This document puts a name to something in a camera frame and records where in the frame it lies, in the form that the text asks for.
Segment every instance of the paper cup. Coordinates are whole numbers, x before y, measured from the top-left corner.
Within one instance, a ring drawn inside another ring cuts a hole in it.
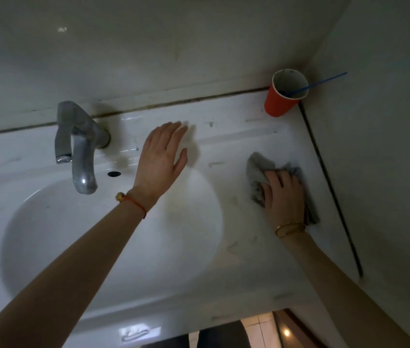
[[[271,87],[264,103],[266,113],[272,117],[279,117],[289,111],[300,99],[308,94],[308,89],[286,97],[284,93],[291,93],[306,87],[308,82],[304,75],[295,69],[282,69],[273,75]]]

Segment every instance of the person's leg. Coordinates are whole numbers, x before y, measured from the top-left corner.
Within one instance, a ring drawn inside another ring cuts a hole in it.
[[[201,330],[197,348],[251,348],[242,322],[234,321]]]
[[[189,335],[183,334],[182,336],[170,338],[168,340],[150,343],[141,348],[189,348]]]

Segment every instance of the blue stick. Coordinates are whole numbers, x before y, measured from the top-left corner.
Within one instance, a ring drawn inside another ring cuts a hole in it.
[[[322,84],[322,83],[325,83],[325,82],[327,82],[327,81],[331,81],[331,80],[333,80],[333,79],[335,79],[335,78],[339,78],[339,77],[341,77],[342,75],[346,75],[347,73],[348,73],[348,72],[340,73],[340,74],[335,75],[334,77],[327,78],[327,79],[325,79],[325,80],[323,80],[323,81],[318,81],[318,82],[315,83],[315,84],[310,84],[310,85],[308,85],[307,87],[303,87],[303,88],[297,89],[296,91],[293,91],[293,92],[291,92],[291,93],[285,94],[285,96],[286,96],[286,97],[291,97],[293,94],[300,93],[301,91],[310,89],[310,88],[312,88],[312,87],[315,87],[315,86],[320,85],[320,84]]]

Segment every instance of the drain hole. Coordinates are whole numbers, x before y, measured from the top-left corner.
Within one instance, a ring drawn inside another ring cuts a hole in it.
[[[110,171],[109,173],[107,173],[107,175],[109,175],[109,177],[118,177],[119,175],[121,175],[121,172]]]

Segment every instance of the faucet spout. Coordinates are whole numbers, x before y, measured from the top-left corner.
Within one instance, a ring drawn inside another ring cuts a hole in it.
[[[109,144],[110,134],[73,101],[58,104],[57,124],[56,162],[72,163],[73,184],[78,193],[94,193],[98,187],[94,174],[94,151]]]

